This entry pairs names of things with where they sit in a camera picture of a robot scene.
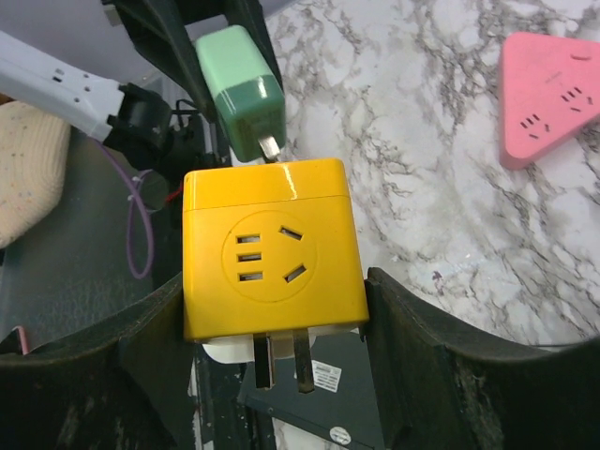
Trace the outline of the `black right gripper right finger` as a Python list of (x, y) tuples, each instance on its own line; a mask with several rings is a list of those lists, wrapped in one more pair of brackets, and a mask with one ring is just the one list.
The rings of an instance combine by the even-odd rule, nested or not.
[(599, 341), (519, 344), (432, 306), (380, 268), (364, 329), (388, 449), (595, 449)]

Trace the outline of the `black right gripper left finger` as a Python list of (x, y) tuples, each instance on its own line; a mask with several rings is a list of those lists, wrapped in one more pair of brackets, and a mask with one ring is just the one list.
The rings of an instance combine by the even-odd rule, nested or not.
[(4, 449), (178, 449), (192, 434), (182, 279), (28, 354), (1, 350)]

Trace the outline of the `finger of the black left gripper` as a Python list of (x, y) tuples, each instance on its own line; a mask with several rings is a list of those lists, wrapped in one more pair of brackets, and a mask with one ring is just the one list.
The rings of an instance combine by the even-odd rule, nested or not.
[(264, 57), (267, 65), (275, 75), (280, 87), (283, 87), (282, 77), (275, 56), (270, 35), (268, 33), (263, 7), (259, 0), (227, 0), (224, 15), (228, 25), (243, 26)]
[(186, 26), (218, 15), (214, 1), (115, 0), (136, 51), (179, 84), (206, 120), (217, 119), (214, 100)]

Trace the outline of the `green plug adapter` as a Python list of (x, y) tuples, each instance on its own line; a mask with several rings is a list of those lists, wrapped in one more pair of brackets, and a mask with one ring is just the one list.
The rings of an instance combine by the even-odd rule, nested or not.
[(249, 32), (232, 25), (199, 37), (194, 46), (237, 160), (277, 160), (286, 142), (285, 96)]

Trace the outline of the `yellow plug adapter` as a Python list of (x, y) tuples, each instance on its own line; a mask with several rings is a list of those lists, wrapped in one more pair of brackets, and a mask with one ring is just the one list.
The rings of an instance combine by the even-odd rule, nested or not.
[[(298, 389), (311, 392), (308, 328), (368, 320), (343, 162), (198, 170), (183, 188), (185, 338), (292, 330)], [(258, 387), (274, 385), (274, 362), (255, 350)]]

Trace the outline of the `pink power strip socket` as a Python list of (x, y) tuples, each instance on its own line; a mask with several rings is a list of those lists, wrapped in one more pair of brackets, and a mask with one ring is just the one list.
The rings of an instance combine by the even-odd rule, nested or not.
[(599, 43), (513, 33), (499, 88), (500, 162), (520, 170), (599, 120)]

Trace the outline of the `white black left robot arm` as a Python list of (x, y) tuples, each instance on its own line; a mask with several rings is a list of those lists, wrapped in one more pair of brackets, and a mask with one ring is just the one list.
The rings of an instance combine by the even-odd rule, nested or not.
[[(135, 50), (217, 124), (238, 160), (275, 160), (286, 142), (281, 75), (257, 1), (117, 1)], [(1, 36), (1, 90), (65, 120), (170, 181), (205, 167), (194, 124), (172, 128), (156, 92), (74, 67)]]

